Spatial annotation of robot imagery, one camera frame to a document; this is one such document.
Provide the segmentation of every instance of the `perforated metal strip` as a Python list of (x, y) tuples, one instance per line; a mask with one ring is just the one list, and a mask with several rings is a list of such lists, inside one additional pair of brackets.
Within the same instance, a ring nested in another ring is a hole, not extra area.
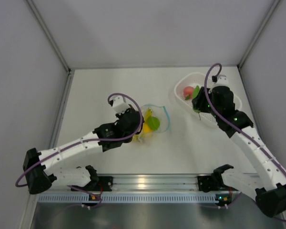
[[(41, 194), (40, 203), (96, 203), (87, 194)], [(218, 203), (215, 194), (103, 193), (102, 203)]]

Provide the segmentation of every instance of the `green toy lime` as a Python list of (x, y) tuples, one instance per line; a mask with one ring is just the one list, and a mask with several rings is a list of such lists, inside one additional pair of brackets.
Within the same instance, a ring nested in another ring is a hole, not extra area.
[(160, 127), (160, 120), (156, 117), (150, 116), (146, 120), (146, 124), (151, 128), (153, 131), (156, 131)]

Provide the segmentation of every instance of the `white table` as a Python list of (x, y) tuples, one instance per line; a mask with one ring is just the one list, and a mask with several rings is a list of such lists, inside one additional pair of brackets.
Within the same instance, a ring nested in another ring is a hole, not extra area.
[[(79, 166), (92, 165), (99, 174), (209, 174), (224, 164), (256, 173), (245, 155), (219, 128), (206, 126), (184, 111), (174, 99), (176, 83), (191, 72), (206, 74), (208, 67), (76, 70), (61, 125), (58, 145), (75, 140), (104, 123), (116, 120), (107, 97), (120, 92), (139, 105), (165, 105), (169, 131), (151, 141), (131, 142), (92, 155)], [(237, 67), (223, 67), (230, 88), (242, 100), (242, 111), (252, 113)]]

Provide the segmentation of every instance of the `white basket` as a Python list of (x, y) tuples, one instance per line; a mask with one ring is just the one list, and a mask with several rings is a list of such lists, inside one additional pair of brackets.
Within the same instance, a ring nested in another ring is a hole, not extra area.
[[(184, 77), (181, 81), (177, 83), (174, 88), (174, 94), (177, 102), (188, 112), (193, 114), (195, 117), (199, 119), (199, 114), (193, 111), (192, 100), (185, 100), (183, 96), (183, 89), (187, 86), (191, 86), (195, 88), (196, 86), (202, 87), (204, 85), (205, 75), (202, 73), (190, 73), (186, 77)], [(213, 85), (212, 80), (209, 78), (207, 82), (207, 87), (211, 87)], [(235, 109), (242, 109), (242, 101), (240, 98), (234, 94), (234, 103)], [(208, 113), (200, 113), (201, 121), (207, 124), (210, 127), (217, 127), (217, 122), (215, 118)]]

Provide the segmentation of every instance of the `red fruit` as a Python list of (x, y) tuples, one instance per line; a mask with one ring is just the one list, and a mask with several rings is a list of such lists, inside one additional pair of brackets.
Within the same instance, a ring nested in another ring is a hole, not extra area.
[(193, 97), (193, 92), (194, 92), (194, 88), (193, 87), (185, 87), (183, 89), (183, 96), (186, 98), (186, 99), (192, 99)]

